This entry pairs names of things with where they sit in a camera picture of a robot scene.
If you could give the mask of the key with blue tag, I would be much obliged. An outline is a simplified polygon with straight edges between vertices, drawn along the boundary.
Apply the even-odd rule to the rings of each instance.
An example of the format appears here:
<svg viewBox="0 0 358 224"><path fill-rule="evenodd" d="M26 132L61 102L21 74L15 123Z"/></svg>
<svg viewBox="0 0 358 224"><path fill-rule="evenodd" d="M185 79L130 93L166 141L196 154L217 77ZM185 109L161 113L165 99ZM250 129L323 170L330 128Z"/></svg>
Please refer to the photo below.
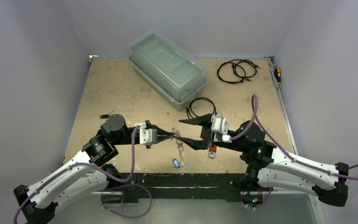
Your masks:
<svg viewBox="0 0 358 224"><path fill-rule="evenodd" d="M174 158L172 159L173 167L174 168L181 168L183 167L183 162L179 161L178 159Z"/></svg>

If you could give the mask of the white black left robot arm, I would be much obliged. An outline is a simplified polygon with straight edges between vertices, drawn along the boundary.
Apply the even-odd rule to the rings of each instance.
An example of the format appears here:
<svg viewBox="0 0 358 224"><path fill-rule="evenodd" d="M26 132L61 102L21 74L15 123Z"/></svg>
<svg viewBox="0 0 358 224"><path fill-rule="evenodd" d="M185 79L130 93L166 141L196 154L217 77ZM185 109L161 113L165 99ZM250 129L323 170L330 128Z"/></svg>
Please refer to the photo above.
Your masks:
<svg viewBox="0 0 358 224"><path fill-rule="evenodd" d="M80 151L67 163L44 179L30 185L19 185L14 195L19 203L13 223L23 214L29 224L47 224L58 207L94 191L114 191L125 183L132 185L135 168L135 145L151 148L174 137L146 120L128 127L122 115L107 115L106 121ZM131 146L131 170L126 178L108 162L118 155L117 146Z"/></svg>

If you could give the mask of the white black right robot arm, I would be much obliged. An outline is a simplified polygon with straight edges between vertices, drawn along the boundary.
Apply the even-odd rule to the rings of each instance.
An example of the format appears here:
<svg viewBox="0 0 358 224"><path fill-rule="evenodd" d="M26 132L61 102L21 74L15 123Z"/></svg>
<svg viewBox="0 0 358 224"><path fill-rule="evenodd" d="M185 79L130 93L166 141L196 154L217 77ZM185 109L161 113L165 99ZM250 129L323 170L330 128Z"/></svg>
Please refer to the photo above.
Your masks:
<svg viewBox="0 0 358 224"><path fill-rule="evenodd" d="M266 133L255 123L246 121L235 131L229 129L229 120L205 114L180 123L200 126L199 140L178 137L194 150L217 146L240 152L247 165L244 177L229 184L245 191L283 188L316 196L324 204L343 207L348 199L344 175L349 166L339 162L324 164L283 152L282 148L265 139Z"/></svg>

